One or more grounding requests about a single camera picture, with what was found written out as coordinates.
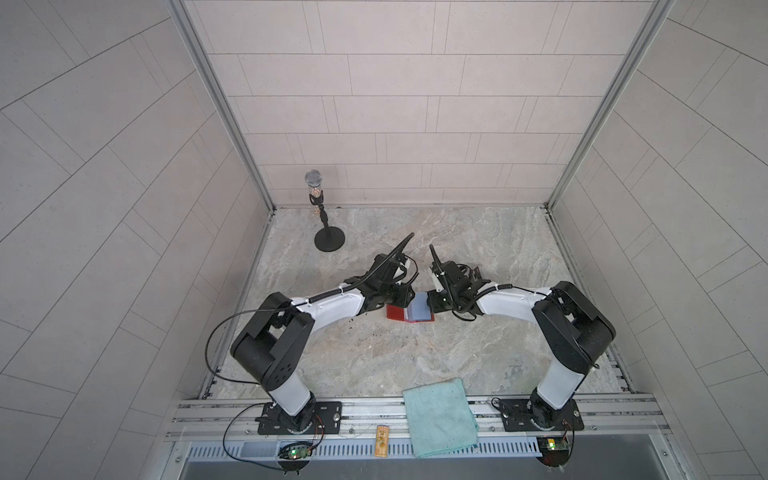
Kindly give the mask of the red card holder wallet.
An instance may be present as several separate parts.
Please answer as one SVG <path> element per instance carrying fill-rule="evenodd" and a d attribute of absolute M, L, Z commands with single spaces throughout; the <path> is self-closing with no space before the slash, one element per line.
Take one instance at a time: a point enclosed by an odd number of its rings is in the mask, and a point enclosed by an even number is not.
<path fill-rule="evenodd" d="M 407 323 L 425 323 L 435 320 L 426 292 L 417 292 L 405 308 L 387 305 L 386 317 L 390 320 Z"/>

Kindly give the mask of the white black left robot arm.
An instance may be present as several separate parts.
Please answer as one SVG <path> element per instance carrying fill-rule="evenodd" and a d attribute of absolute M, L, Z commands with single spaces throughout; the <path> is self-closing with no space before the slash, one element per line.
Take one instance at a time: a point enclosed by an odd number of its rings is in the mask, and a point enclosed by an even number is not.
<path fill-rule="evenodd" d="M 296 373 L 312 333 L 386 305 L 405 308 L 418 276 L 404 253 L 379 254 L 361 276 L 307 298 L 269 295 L 230 347 L 230 356 L 273 401 L 267 417 L 292 433 L 305 431 L 316 415 L 316 397 Z"/>

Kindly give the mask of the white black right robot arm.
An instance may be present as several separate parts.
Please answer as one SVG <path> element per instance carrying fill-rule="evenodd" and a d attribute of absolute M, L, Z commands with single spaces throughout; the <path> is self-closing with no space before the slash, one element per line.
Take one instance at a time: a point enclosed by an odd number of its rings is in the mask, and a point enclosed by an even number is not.
<path fill-rule="evenodd" d="M 526 405 L 530 422 L 540 430 L 572 426 L 573 396 L 616 337 L 613 324 L 572 282 L 549 289 L 500 284 L 454 261 L 434 259 L 435 289 L 428 293 L 433 312 L 452 312 L 463 321 L 504 316 L 540 328 L 553 358 Z"/>

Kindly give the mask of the microphone on black stand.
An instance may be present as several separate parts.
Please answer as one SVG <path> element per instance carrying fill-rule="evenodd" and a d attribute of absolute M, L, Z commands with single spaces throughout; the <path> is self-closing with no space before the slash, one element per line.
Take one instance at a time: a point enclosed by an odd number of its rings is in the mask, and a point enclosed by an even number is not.
<path fill-rule="evenodd" d="M 318 170 L 309 170 L 305 174 L 305 182 L 309 187 L 309 201 L 316 208 L 322 223 L 322 228 L 315 234 L 315 247 L 322 252 L 334 252 L 345 243 L 344 232 L 329 223 L 328 214 L 324 204 L 324 191 L 322 189 L 322 174 Z"/>

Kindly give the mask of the teal folded cloth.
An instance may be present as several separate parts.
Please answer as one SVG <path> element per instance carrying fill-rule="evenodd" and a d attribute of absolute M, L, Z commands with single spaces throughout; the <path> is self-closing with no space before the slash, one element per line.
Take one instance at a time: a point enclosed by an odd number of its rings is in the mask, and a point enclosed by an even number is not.
<path fill-rule="evenodd" d="M 413 454 L 428 458 L 473 447 L 478 424 L 469 406 L 463 381 L 448 381 L 403 392 Z"/>

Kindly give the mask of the small wooden block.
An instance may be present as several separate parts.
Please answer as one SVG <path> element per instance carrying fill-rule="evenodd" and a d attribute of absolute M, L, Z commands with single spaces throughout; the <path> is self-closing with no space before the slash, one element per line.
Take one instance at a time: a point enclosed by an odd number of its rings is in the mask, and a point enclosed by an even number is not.
<path fill-rule="evenodd" d="M 376 458 L 387 458 L 389 455 L 389 432 L 388 426 L 379 425 L 376 428 L 374 456 Z"/>

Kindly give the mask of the right green circuit board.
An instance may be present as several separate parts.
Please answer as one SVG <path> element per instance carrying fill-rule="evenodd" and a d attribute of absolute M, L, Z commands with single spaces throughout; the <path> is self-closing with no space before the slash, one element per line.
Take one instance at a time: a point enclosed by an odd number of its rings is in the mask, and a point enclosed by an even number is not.
<path fill-rule="evenodd" d="M 563 467 L 568 463 L 572 453 L 570 442 L 564 437 L 537 437 L 537 445 L 541 456 L 537 460 L 551 468 Z"/>

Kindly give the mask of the green circuit board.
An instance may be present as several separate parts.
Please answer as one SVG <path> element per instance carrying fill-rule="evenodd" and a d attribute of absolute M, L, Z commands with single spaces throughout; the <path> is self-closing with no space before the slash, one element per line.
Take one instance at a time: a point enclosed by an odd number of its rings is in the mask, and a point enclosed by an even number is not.
<path fill-rule="evenodd" d="M 278 458 L 285 461 L 305 460 L 312 455 L 313 449 L 313 445 L 309 442 L 291 443 L 279 450 Z"/>
<path fill-rule="evenodd" d="M 572 453 L 570 442 L 564 437 L 537 437 L 537 445 L 541 456 L 537 460 L 551 468 L 563 467 L 568 463 Z"/>

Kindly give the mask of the left green circuit board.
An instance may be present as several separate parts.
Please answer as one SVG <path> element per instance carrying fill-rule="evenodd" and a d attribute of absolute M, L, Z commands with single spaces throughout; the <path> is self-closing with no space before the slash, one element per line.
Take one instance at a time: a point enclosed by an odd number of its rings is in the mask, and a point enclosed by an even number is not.
<path fill-rule="evenodd" d="M 278 458 L 285 461 L 305 460 L 312 455 L 313 449 L 313 445 L 309 442 L 291 443 L 279 450 Z"/>

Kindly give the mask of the aluminium corner profile right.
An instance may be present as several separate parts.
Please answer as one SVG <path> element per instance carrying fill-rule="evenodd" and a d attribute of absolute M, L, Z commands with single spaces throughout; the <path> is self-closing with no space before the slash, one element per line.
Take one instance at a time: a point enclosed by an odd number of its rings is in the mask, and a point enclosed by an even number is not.
<path fill-rule="evenodd" d="M 656 0 L 651 3 L 650 9 L 641 23 L 637 34 L 630 43 L 629 49 L 609 84 L 607 92 L 601 99 L 598 108 L 567 163 L 561 178 L 554 187 L 549 199 L 544 204 L 544 208 L 548 212 L 552 212 L 556 208 L 557 203 L 561 200 L 566 188 L 574 178 L 581 163 L 586 158 L 589 149 L 592 147 L 595 139 L 629 84 L 634 72 L 639 67 L 647 50 L 657 36 L 674 3 L 674 0 Z"/>

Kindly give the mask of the aluminium corner profile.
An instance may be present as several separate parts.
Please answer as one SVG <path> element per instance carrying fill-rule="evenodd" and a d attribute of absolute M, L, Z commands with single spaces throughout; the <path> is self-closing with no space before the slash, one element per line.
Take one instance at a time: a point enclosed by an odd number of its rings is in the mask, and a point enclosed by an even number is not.
<path fill-rule="evenodd" d="M 581 163 L 586 158 L 589 149 L 592 147 L 595 139 L 629 84 L 634 72 L 639 67 L 647 50 L 657 36 L 674 3 L 674 0 L 656 0 L 651 3 L 650 9 L 641 23 L 637 34 L 630 43 L 629 49 L 609 84 L 607 92 L 601 99 L 598 108 L 567 163 L 561 178 L 554 187 L 549 199 L 544 204 L 544 208 L 548 212 L 552 212 L 556 208 L 557 203 L 561 200 L 566 188 L 574 178 Z"/>
<path fill-rule="evenodd" d="M 203 46 L 184 1 L 167 1 L 169 14 L 177 26 L 182 41 L 184 42 L 193 63 L 198 71 L 201 81 L 220 115 L 222 124 L 241 160 L 243 161 L 250 177 L 255 183 L 258 193 L 264 201 L 271 215 L 276 211 L 265 182 L 258 172 L 251 151 L 245 141 L 244 135 L 237 123 L 233 109 L 224 94 L 220 82 L 215 74 L 210 58 Z"/>

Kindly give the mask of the aluminium corner profile left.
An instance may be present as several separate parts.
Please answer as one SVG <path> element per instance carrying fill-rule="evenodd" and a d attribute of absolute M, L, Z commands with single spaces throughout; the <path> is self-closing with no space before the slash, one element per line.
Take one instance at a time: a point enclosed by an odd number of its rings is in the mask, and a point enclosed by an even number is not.
<path fill-rule="evenodd" d="M 265 182 L 258 172 L 251 151 L 245 141 L 244 135 L 237 123 L 233 109 L 224 94 L 220 82 L 215 74 L 210 58 L 203 46 L 184 1 L 167 1 L 169 14 L 177 26 L 182 41 L 184 42 L 193 63 L 198 71 L 201 81 L 220 115 L 222 124 L 241 160 L 243 161 L 250 177 L 255 183 L 258 193 L 264 201 L 271 215 L 276 211 Z"/>

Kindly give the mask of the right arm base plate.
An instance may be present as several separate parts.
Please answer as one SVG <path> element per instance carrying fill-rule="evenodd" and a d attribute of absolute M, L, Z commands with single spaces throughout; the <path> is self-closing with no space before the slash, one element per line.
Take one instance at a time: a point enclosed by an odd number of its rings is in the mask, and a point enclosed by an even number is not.
<path fill-rule="evenodd" d="M 549 432 L 565 429 L 582 431 L 584 422 L 574 399 L 561 409 L 551 407 L 543 400 L 493 398 L 491 405 L 502 418 L 506 432 Z"/>

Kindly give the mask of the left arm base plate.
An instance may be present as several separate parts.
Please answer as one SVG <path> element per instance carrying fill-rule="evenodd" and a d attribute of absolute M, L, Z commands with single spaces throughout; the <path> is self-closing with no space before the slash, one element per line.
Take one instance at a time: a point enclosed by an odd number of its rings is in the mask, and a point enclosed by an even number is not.
<path fill-rule="evenodd" d="M 337 434 L 340 431 L 342 403 L 310 399 L 295 416 L 289 415 L 278 404 L 269 404 L 257 418 L 259 435 L 301 435 L 319 433 Z"/>

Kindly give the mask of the aluminium rail frame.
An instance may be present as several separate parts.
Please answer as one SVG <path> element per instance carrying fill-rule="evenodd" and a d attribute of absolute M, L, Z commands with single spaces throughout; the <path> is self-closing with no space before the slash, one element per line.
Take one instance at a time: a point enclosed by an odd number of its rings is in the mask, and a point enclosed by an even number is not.
<path fill-rule="evenodd" d="M 261 439 L 364 440 L 387 430 L 389 438 L 456 434 L 470 428 L 479 437 L 571 434 L 667 433 L 668 421 L 651 394 L 578 394 L 551 415 L 538 417 L 530 400 L 515 396 L 468 396 L 445 400 L 428 395 L 333 398 L 316 402 L 305 426 L 294 425 L 266 400 L 183 401 L 164 435 L 169 441 Z"/>

